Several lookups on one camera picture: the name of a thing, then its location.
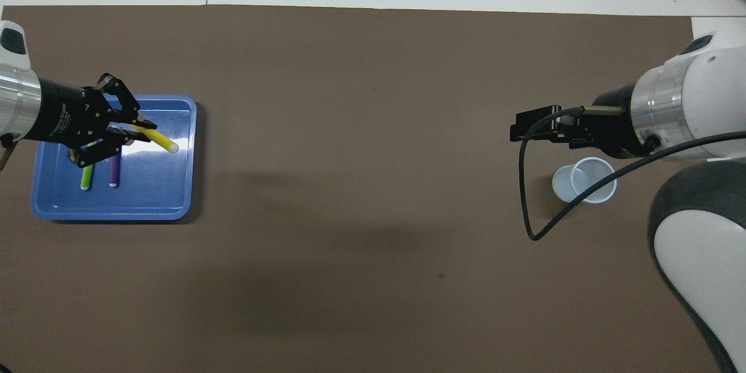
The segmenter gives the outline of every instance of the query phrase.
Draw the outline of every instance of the plastic tray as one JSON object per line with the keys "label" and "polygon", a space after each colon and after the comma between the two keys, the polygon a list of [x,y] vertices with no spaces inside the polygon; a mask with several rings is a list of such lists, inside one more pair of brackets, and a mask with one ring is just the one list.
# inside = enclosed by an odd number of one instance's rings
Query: plastic tray
{"label": "plastic tray", "polygon": [[[119,185],[109,186],[109,162],[93,168],[90,189],[80,189],[82,169],[70,163],[67,147],[39,142],[31,211],[45,220],[173,221],[192,203],[197,105],[184,95],[136,95],[142,115],[178,144],[168,153],[154,142],[122,148]],[[119,105],[115,99],[112,105]]]}

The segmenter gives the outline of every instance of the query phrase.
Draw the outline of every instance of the white plastic cup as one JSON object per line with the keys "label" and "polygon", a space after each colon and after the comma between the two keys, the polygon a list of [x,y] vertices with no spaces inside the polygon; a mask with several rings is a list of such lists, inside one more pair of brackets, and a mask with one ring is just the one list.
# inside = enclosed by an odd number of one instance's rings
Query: white plastic cup
{"label": "white plastic cup", "polygon": [[[578,160],[575,165],[562,166],[557,169],[552,177],[552,189],[560,200],[569,203],[595,182],[613,173],[614,168],[607,161],[597,157],[587,157]],[[600,204],[611,198],[614,192],[616,192],[616,180],[605,184],[583,202]]]}

